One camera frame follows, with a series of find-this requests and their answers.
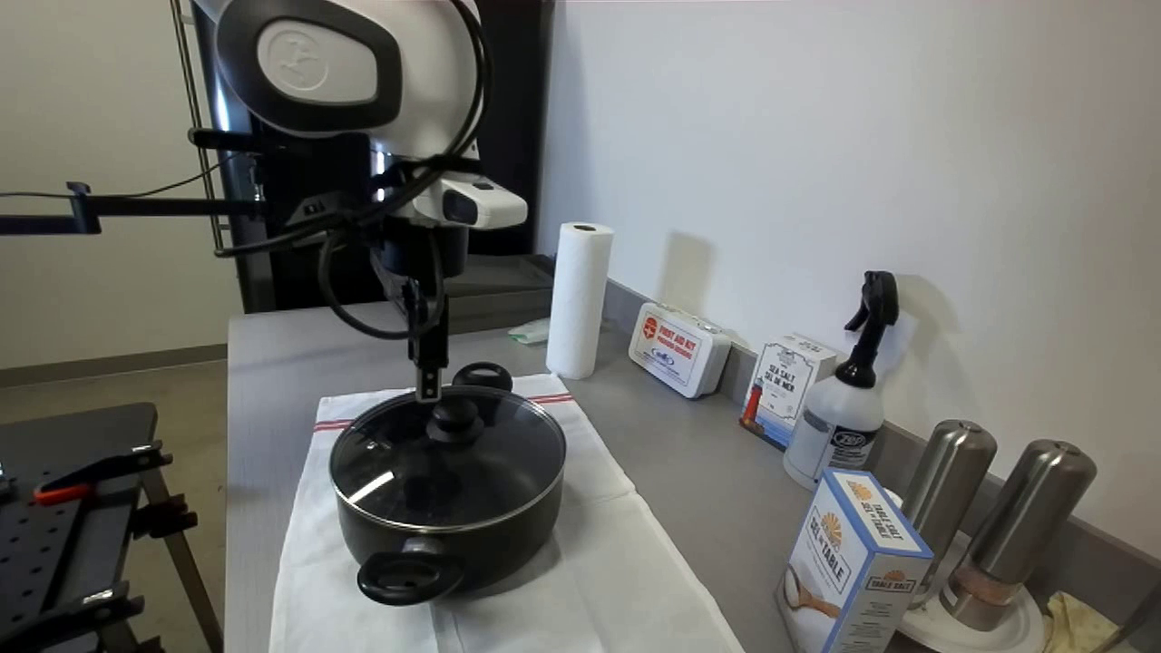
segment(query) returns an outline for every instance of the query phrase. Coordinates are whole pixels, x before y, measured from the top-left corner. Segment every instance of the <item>spray bottle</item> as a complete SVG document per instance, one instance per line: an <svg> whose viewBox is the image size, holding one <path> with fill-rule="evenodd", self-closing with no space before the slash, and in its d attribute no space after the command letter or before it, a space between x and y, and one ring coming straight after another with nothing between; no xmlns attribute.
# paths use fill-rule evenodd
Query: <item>spray bottle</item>
<svg viewBox="0 0 1161 653"><path fill-rule="evenodd" d="M874 355L884 325L900 319L893 273L866 273L861 310L847 329L861 329L855 349L835 376L813 385L801 397L784 469L801 486L819 483L825 469L862 469L880 433L880 402L874 391Z"/></svg>

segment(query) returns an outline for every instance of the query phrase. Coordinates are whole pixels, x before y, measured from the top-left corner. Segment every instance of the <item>white towel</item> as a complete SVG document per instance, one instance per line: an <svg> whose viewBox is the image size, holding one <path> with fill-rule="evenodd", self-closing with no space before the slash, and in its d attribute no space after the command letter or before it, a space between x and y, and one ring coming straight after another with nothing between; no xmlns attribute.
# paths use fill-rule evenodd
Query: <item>white towel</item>
<svg viewBox="0 0 1161 653"><path fill-rule="evenodd" d="M296 477L273 605L273 653L737 653L720 603L560 376L519 376L571 439L553 543L501 589L431 605L376 605L337 529L331 445L396 391L327 396Z"/></svg>

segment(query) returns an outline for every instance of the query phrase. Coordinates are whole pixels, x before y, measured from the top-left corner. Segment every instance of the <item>small box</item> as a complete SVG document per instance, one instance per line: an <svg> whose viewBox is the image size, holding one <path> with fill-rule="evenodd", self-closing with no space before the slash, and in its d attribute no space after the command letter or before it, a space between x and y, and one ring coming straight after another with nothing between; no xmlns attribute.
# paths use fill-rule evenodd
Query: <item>small box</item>
<svg viewBox="0 0 1161 653"><path fill-rule="evenodd" d="M801 412L807 387L830 376L835 367L837 350L813 338L790 332L769 342L751 368L741 423L764 436L774 445L786 448Z"/></svg>
<svg viewBox="0 0 1161 653"><path fill-rule="evenodd" d="M866 470L825 470L778 589L799 653L884 648L934 563Z"/></svg>
<svg viewBox="0 0 1161 653"><path fill-rule="evenodd" d="M720 391L728 359L728 332L647 301L628 342L628 359L680 396L697 397Z"/></svg>

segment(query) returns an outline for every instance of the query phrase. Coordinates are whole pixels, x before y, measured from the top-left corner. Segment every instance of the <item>paper towel roll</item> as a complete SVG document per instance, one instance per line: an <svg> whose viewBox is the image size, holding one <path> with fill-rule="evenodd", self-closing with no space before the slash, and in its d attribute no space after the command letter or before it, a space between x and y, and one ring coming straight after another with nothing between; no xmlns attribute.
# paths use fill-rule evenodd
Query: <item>paper towel roll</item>
<svg viewBox="0 0 1161 653"><path fill-rule="evenodd" d="M548 368L589 376L604 338L607 274L614 228L594 221L567 221L554 245Z"/></svg>

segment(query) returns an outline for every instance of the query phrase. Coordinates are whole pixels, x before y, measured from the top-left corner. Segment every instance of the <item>stainless steel cylinder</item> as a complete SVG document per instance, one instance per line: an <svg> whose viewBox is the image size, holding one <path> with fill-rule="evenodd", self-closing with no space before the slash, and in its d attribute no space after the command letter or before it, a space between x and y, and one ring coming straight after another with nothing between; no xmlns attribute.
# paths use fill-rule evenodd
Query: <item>stainless steel cylinder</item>
<svg viewBox="0 0 1161 653"><path fill-rule="evenodd" d="M1092 474L1095 463L1079 445L1055 439L1032 442L972 539L964 566L952 576L945 605L970 626L997 626Z"/></svg>
<svg viewBox="0 0 1161 653"><path fill-rule="evenodd" d="M972 422L941 422L902 494L902 515L934 546L934 566L947 556L958 524L995 457L995 436Z"/></svg>

